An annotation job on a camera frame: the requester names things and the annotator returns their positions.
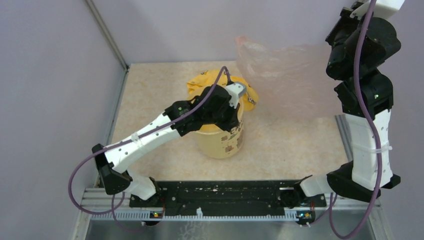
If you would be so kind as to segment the yellow trash bin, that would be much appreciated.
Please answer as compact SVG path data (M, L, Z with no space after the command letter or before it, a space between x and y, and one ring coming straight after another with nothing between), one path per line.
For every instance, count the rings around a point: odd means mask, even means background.
M215 125L206 125L193 133L200 151L214 159L226 159L235 155L244 143L244 112L246 104L241 99L237 111L238 126L223 131Z

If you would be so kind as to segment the translucent pink plastic bag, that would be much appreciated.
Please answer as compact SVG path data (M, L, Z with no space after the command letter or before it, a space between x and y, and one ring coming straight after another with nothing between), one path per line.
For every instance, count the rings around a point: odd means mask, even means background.
M342 114L326 68L331 47L295 45L269 49L246 36L235 39L236 65L259 96L258 102L279 117L330 118Z

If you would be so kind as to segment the yellow printed wrapper bag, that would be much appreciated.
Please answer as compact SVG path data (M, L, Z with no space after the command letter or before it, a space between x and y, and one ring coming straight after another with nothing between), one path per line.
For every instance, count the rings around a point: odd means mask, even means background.
M205 87L209 87L215 82L219 72L219 69L207 70L189 80L186 83L188 92L187 98L192 99L194 96L199 96ZM240 82L246 86L247 92L241 97L241 99L244 104L244 111L252 111L259 101L259 95L257 92L242 77L230 75L230 80L234 83Z

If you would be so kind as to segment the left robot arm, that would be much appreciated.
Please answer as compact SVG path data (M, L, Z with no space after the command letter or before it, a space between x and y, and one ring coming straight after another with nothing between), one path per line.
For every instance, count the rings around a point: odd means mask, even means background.
M95 163L106 194L129 193L149 207L156 206L161 194L155 180L131 176L129 166L157 147L205 125L230 132L239 125L240 98L246 91L240 82L225 87L208 86L191 100L174 102L147 126L122 141L105 147L95 146Z

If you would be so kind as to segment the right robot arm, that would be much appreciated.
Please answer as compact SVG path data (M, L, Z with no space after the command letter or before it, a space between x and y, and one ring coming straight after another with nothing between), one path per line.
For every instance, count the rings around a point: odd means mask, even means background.
M394 26L374 14L367 26L344 8L326 42L331 52L326 74L339 80L335 92L350 129L352 161L325 175L309 176L294 185L293 200L307 206L314 196L339 196L370 202L381 189L400 184L391 170L388 139L394 105L391 80L379 66L401 49Z

